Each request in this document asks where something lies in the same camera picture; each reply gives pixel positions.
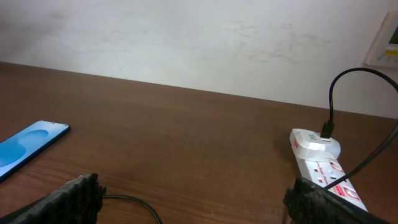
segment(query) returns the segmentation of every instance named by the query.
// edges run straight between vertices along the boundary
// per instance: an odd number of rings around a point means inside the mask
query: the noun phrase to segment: wooden table
[[[282,199],[299,175],[289,134],[328,118],[319,108],[8,63],[0,105],[0,139],[40,119],[72,128],[0,184],[0,216],[97,172],[108,193],[146,200],[173,224],[288,222]],[[395,123],[344,112],[335,120],[345,170]],[[397,146],[351,179],[368,210],[393,223]],[[155,221],[140,205],[107,200],[98,223]]]

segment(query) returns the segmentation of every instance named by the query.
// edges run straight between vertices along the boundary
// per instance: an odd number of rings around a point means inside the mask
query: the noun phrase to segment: yellow label
[[[386,50],[384,55],[398,56],[398,50]]]

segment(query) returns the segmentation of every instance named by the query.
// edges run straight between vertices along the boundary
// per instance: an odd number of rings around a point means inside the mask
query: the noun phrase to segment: thermostat
[[[398,68],[398,11],[387,13],[364,62]]]

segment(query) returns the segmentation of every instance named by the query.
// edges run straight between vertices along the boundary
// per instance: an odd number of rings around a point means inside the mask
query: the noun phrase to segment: cable
[[[355,72],[355,71],[364,71],[364,72],[370,72],[373,73],[383,79],[385,79],[385,81],[387,81],[388,83],[390,83],[398,92],[398,84],[392,80],[390,77],[388,77],[387,75],[370,69],[370,68],[352,68],[349,70],[346,70],[342,73],[340,73],[331,83],[330,85],[330,89],[329,89],[329,107],[330,107],[330,117],[329,117],[329,121],[327,123],[325,123],[325,125],[323,126],[322,132],[324,134],[329,135],[328,138],[330,138],[331,133],[333,132],[333,127],[334,127],[334,123],[333,123],[333,87],[335,86],[337,80],[339,78],[341,78],[343,75],[349,73],[349,72]],[[364,161],[362,161],[357,167],[355,167],[351,172],[349,172],[348,174],[340,177],[339,179],[335,180],[334,182],[330,183],[329,185],[327,185],[326,187],[324,187],[325,190],[328,190],[334,186],[336,186],[337,184],[339,184],[340,182],[344,181],[345,179],[348,179],[350,177],[352,177],[354,174],[356,174],[358,171],[360,171],[364,166],[366,166],[370,161],[372,161],[381,151],[383,151],[390,143],[391,141],[395,138],[395,136],[398,134],[398,121],[396,122],[396,125],[394,126],[394,129],[391,131],[390,135],[388,135],[387,139],[384,140],[384,142],[376,148],[375,151],[373,151]]]
[[[160,217],[157,214],[157,212],[150,205],[148,205],[145,201],[143,201],[143,200],[141,200],[139,198],[131,197],[131,196],[127,196],[127,195],[103,195],[102,198],[103,199],[119,198],[119,199],[126,199],[126,200],[132,200],[132,201],[138,202],[141,205],[143,205],[144,207],[146,207],[151,212],[151,214],[154,216],[154,218],[156,219],[158,224],[163,224],[163,222],[160,219]]]

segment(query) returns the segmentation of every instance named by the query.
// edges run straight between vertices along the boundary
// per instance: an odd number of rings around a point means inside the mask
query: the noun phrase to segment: smartphone
[[[70,130],[67,124],[38,121],[0,143],[0,182]]]

